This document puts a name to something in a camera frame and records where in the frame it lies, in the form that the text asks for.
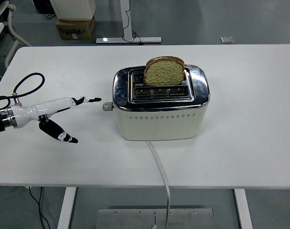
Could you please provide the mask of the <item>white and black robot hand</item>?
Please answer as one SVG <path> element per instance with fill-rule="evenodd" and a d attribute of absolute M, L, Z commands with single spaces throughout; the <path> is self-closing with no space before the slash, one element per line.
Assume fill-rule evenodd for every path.
<path fill-rule="evenodd" d="M 63 128 L 51 120 L 50 117 L 55 113 L 68 110 L 73 106 L 99 101 L 101 101 L 101 98 L 97 97 L 67 97 L 33 106 L 15 104 L 5 109 L 2 122 L 4 127 L 12 126 L 14 128 L 22 128 L 30 121 L 38 121 L 39 129 L 50 137 L 58 141 L 78 143 L 78 139 L 65 132 Z"/>

